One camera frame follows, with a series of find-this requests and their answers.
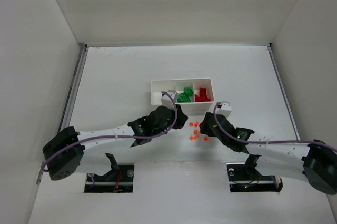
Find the green lego plate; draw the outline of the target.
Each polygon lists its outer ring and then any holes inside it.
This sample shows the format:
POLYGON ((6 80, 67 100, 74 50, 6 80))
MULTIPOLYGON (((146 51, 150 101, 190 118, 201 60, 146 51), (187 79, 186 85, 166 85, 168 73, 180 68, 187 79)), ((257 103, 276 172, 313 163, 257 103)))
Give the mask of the green lego plate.
POLYGON ((179 93, 177 102, 178 103, 190 103, 191 99, 185 92, 183 92, 183 93, 179 93))

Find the white three-compartment container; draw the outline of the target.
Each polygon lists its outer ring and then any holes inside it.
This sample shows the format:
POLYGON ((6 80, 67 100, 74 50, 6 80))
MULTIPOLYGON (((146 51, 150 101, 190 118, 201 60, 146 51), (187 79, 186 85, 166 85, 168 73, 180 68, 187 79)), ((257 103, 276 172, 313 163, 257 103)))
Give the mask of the white three-compartment container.
POLYGON ((150 85, 150 104, 152 106, 161 105, 162 92, 176 91, 180 94, 184 92, 186 87, 190 87, 193 90, 193 94, 198 96, 200 96, 200 88, 205 88, 206 95, 210 100, 196 102, 195 96, 192 96, 190 98, 191 102, 180 103, 182 111, 186 115, 201 115, 207 112, 214 103, 212 82, 209 78, 152 80, 150 85))

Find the green lego brick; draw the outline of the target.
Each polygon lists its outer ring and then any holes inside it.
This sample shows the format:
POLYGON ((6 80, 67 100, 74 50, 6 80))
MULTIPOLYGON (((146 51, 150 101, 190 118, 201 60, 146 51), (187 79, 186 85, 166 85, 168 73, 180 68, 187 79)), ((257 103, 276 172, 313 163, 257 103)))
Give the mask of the green lego brick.
POLYGON ((192 96, 192 95, 193 95, 193 89, 190 88, 190 87, 185 87, 185 88, 184 88, 184 93, 185 93, 187 96, 192 96))

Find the red rounded lego brick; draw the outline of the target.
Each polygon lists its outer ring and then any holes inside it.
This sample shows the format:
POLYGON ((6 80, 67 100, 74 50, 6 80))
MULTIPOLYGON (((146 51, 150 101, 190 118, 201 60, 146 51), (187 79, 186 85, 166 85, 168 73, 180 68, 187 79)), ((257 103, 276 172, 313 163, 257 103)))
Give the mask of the red rounded lego brick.
POLYGON ((196 102, 210 102, 211 99, 207 95, 204 95, 204 96, 195 95, 195 101, 196 102))

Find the red lego brick pile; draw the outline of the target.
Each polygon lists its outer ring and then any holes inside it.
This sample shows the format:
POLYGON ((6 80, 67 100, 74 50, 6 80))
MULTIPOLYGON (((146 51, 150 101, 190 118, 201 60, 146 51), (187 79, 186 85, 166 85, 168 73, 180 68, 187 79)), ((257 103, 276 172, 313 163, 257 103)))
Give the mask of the red lego brick pile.
POLYGON ((207 89, 205 87, 201 87, 199 91, 200 91, 200 96, 207 96, 207 89))

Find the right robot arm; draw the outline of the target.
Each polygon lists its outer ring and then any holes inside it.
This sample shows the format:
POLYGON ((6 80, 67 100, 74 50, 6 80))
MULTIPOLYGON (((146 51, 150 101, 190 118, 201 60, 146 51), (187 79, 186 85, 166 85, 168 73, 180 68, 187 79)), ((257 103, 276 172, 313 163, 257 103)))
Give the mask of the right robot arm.
POLYGON ((336 150, 322 141, 272 141, 251 129, 236 128, 225 116, 211 112, 201 122, 200 132, 247 154, 246 167, 261 176, 297 179, 319 192, 336 194, 336 150))

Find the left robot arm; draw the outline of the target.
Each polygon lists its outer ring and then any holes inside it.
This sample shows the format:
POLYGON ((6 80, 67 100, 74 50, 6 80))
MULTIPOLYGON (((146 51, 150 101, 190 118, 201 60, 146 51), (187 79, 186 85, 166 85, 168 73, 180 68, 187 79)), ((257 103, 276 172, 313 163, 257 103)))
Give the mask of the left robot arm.
POLYGON ((92 173, 92 167, 85 170, 80 165, 85 158, 99 153, 108 158, 112 169, 116 169, 117 163, 109 150, 147 144, 171 130, 182 129, 187 120, 187 115, 177 104, 174 108, 159 106, 147 116, 112 129, 78 132, 68 126, 43 146, 45 161, 41 171, 47 172, 53 181, 65 179, 75 172, 92 173))

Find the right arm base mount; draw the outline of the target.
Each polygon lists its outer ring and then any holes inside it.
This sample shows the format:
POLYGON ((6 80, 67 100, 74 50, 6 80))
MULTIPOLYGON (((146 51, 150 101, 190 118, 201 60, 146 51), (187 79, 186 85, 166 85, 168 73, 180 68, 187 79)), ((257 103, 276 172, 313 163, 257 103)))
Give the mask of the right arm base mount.
POLYGON ((261 175, 256 167, 258 155, 250 155, 245 162, 227 162, 226 169, 231 193, 281 192, 283 181, 277 176, 261 175))

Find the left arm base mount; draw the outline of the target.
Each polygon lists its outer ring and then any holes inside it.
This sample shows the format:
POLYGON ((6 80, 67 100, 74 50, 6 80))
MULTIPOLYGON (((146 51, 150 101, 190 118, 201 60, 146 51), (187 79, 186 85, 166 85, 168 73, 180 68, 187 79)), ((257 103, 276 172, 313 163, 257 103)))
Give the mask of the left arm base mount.
POLYGON ((85 193, 132 193, 134 180, 134 163, 118 163, 113 154, 106 153, 104 161, 99 164, 100 171, 88 173, 85 193))

